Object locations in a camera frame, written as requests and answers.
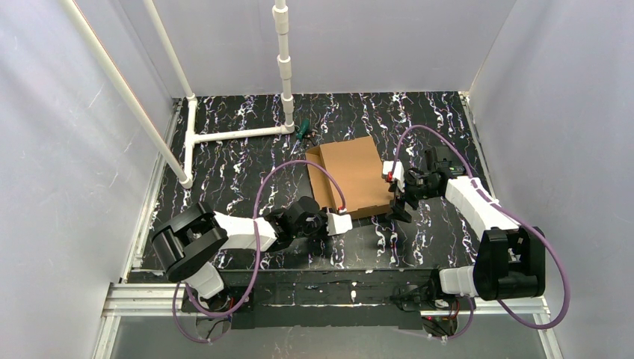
open cardboard box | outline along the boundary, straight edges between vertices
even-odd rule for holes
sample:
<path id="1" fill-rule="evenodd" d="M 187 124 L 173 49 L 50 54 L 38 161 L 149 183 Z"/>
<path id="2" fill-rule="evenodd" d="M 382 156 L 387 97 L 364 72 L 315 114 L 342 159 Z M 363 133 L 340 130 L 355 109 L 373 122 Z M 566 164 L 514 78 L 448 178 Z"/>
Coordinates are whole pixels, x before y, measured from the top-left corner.
<path id="1" fill-rule="evenodd" d="M 306 151 L 306 159 L 321 165 L 337 181 L 352 219 L 382 215 L 390 209 L 394 194 L 381 178 L 383 162 L 372 137 L 322 144 Z M 321 207 L 342 205 L 335 186 L 319 169 L 308 166 L 313 197 Z"/>

white pvc pipe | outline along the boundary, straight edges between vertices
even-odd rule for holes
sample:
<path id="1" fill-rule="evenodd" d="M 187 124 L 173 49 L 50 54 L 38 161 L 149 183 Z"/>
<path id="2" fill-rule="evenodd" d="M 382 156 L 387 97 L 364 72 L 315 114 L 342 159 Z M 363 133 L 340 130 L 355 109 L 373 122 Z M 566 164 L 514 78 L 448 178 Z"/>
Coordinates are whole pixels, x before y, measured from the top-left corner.
<path id="1" fill-rule="evenodd" d="M 221 133 L 209 133 L 207 135 L 196 135 L 194 142 L 199 144 L 201 142 L 210 141 L 222 141 L 232 140 L 236 138 L 266 136 L 266 135 L 288 135 L 293 133 L 294 128 L 287 128 L 286 126 L 267 127 L 265 129 L 243 129 L 241 131 L 221 132 Z"/>
<path id="2" fill-rule="evenodd" d="M 194 178 L 194 172 L 192 171 L 194 165 L 194 138 L 196 137 L 194 128 L 196 124 L 198 99 L 195 96 L 188 99 L 187 107 L 187 131 L 185 132 L 185 173 L 191 178 Z"/>
<path id="3" fill-rule="evenodd" d="M 137 120 L 150 137 L 158 151 L 163 155 L 165 161 L 170 166 L 172 171 L 178 177 L 181 185 L 185 188 L 191 188 L 192 180 L 191 177 L 185 174 L 183 169 L 180 167 L 180 163 L 172 154 L 172 151 L 167 146 L 167 144 L 163 141 L 163 137 L 156 130 L 154 124 L 152 123 L 150 117 L 147 115 L 141 104 L 139 103 L 136 95 L 132 92 L 132 89 L 128 86 L 128 83 L 123 78 L 123 75 L 117 68 L 117 65 L 114 64 L 112 58 L 105 50 L 105 47 L 101 43 L 101 40 L 97 37 L 93 29 L 91 28 L 88 20 L 84 16 L 84 14 L 79 10 L 79 7 L 75 3 L 74 0 L 59 0 L 62 8 L 66 11 L 68 17 L 73 22 L 74 26 L 77 28 L 77 31 L 84 38 L 84 41 L 90 47 L 94 57 L 99 62 L 99 65 L 103 68 L 106 75 L 110 78 L 110 81 L 114 85 L 114 87 L 119 91 L 119 94 L 123 98 L 124 101 L 130 107 L 132 113 L 137 117 Z"/>
<path id="4" fill-rule="evenodd" d="M 176 75 L 179 78 L 182 89 L 185 91 L 185 97 L 188 99 L 194 96 L 194 93 L 191 91 L 189 87 L 189 82 L 187 82 L 187 77 L 185 77 L 185 72 L 182 70 L 180 66 L 180 62 L 178 57 L 176 56 L 176 52 L 174 51 L 174 47 L 172 46 L 172 42 L 170 38 L 167 36 L 167 31 L 165 31 L 165 27 L 163 26 L 163 22 L 161 21 L 161 17 L 159 16 L 159 12 L 156 10 L 156 6 L 154 6 L 154 1 L 152 0 L 144 0 L 145 8 L 147 9 L 148 14 L 150 15 L 150 19 L 152 19 L 152 24 L 156 28 L 156 32 L 158 32 L 158 37 L 161 38 L 161 42 L 163 43 L 163 47 L 167 53 L 167 56 L 172 63 L 172 67 L 176 72 Z"/>
<path id="5" fill-rule="evenodd" d="M 282 79 L 282 106 L 284 109 L 284 126 L 287 129 L 295 127 L 293 121 L 293 95 L 291 91 L 291 57 L 289 55 L 289 8 L 286 0 L 275 0 L 273 6 L 273 19 L 275 20 L 275 31 L 277 32 L 277 43 L 280 54 L 277 56 L 277 66 L 280 68 L 280 78 Z"/>
<path id="6" fill-rule="evenodd" d="M 289 58 L 289 33 L 277 35 L 277 46 L 280 48 L 280 58 Z"/>

metal frame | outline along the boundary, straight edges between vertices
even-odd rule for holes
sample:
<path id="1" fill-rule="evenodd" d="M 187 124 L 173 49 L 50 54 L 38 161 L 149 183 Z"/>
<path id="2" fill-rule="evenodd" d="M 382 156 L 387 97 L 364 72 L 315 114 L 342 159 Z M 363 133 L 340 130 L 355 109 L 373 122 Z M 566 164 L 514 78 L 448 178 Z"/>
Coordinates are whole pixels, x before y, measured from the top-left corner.
<path id="1" fill-rule="evenodd" d="M 473 134 L 475 147 L 478 151 L 479 158 L 484 170 L 484 177 L 486 178 L 490 192 L 495 197 L 493 186 L 490 181 L 489 171 L 486 161 L 484 160 L 484 154 L 479 142 L 478 133 L 473 121 L 473 114 L 469 108 L 468 92 L 460 92 L 460 98 L 464 107 L 464 112 L 467 116 L 467 122 L 471 133 Z M 175 105 L 174 116 L 167 128 L 165 138 L 168 141 L 168 145 L 172 141 L 172 137 L 178 122 L 178 116 L 183 106 L 181 100 Z M 137 224 L 137 236 L 132 244 L 129 258 L 126 262 L 126 267 L 121 275 L 121 283 L 112 284 L 108 291 L 108 296 L 105 300 L 104 309 L 102 312 L 102 324 L 99 331 L 99 336 L 96 344 L 93 358 L 102 359 L 109 358 L 114 348 L 114 341 L 117 336 L 120 319 L 123 316 L 171 316 L 171 305 L 174 290 L 176 288 L 173 284 L 130 284 L 127 283 L 127 277 L 131 271 L 138 270 L 141 267 L 141 260 L 145 249 L 146 238 L 149 232 L 149 222 L 152 218 L 154 205 L 159 195 L 159 189 L 163 173 L 165 171 L 165 162 L 161 156 L 158 156 L 152 180 L 150 182 L 150 188 L 148 189 L 147 196 L 144 202 L 141 216 Z M 180 310 L 182 304 L 182 297 L 184 295 L 183 289 L 181 289 L 176 295 L 176 308 Z M 482 301 L 480 298 L 475 300 L 477 309 L 476 315 L 504 315 L 506 312 L 504 309 L 494 301 Z M 545 298 L 524 298 L 514 299 L 506 301 L 507 305 L 518 314 L 532 314 L 533 319 L 537 324 L 544 324 L 550 321 L 550 309 Z M 460 312 L 461 316 L 467 315 L 467 311 Z M 179 311 L 179 316 L 196 316 L 195 313 L 182 313 Z M 444 313 L 436 310 L 423 310 L 421 311 L 423 316 L 442 316 Z M 559 348 L 557 338 L 553 329 L 546 331 L 538 331 L 544 353 L 548 359 L 560 359 L 563 358 L 561 350 Z"/>
<path id="2" fill-rule="evenodd" d="M 176 131 L 176 124 L 178 123 L 178 118 L 182 107 L 182 99 L 174 103 L 174 115 L 170 119 L 170 122 L 167 125 L 167 129 L 165 130 L 165 134 L 163 136 L 163 138 L 165 138 L 165 143 L 169 147 L 172 146 L 174 132 Z M 148 233 L 150 232 L 150 221 L 152 220 L 152 213 L 154 212 L 156 200 L 159 198 L 159 190 L 161 189 L 161 181 L 163 179 L 164 173 L 165 159 L 163 158 L 163 156 L 158 155 L 156 158 L 156 163 L 154 164 L 152 176 L 150 177 L 150 187 L 147 189 L 145 200 L 143 206 L 141 207 L 141 214 L 137 221 L 135 229 L 135 233 L 137 233 L 137 236 L 132 243 L 132 248 L 128 253 L 126 266 L 124 267 L 123 273 L 121 274 L 121 283 L 126 283 L 129 273 L 134 269 L 140 268 L 143 262 L 143 252 L 145 251 L 145 244 L 147 243 L 146 239 Z"/>

gray wall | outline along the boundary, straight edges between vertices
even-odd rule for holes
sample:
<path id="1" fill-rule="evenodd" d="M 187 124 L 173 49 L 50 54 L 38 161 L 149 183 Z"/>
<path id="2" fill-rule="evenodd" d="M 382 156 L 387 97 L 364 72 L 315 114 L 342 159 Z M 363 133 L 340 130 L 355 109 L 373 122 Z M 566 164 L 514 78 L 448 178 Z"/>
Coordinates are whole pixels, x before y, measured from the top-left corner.
<path id="1" fill-rule="evenodd" d="M 555 330 L 566 358 L 634 352 L 633 39 L 631 1 L 519 0 L 471 90 L 497 196 L 544 229 L 570 273 Z"/>
<path id="2" fill-rule="evenodd" d="M 197 95 L 279 93 L 273 0 L 155 0 Z M 514 0 L 288 0 L 293 92 L 469 90 Z M 141 0 L 121 1 L 174 97 Z"/>
<path id="3" fill-rule="evenodd" d="M 82 2 L 164 131 L 170 97 L 126 18 Z M 0 356 L 88 358 L 156 151 L 56 1 L 3 1 L 0 53 Z"/>

pvc pipe elbow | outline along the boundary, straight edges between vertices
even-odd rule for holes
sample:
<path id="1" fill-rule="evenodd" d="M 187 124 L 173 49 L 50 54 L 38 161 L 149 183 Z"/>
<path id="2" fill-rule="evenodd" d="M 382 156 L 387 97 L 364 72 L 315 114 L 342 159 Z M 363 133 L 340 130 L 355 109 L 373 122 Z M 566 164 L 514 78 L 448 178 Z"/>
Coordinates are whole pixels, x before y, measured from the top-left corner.
<path id="1" fill-rule="evenodd" d="M 288 135 L 293 133 L 294 131 L 295 131 L 295 122 L 291 121 L 291 123 L 288 125 L 285 123 L 282 125 L 282 135 Z"/>
<path id="2" fill-rule="evenodd" d="M 194 179 L 188 174 L 187 179 L 185 181 L 179 180 L 179 183 L 184 189 L 190 189 L 194 185 Z"/>

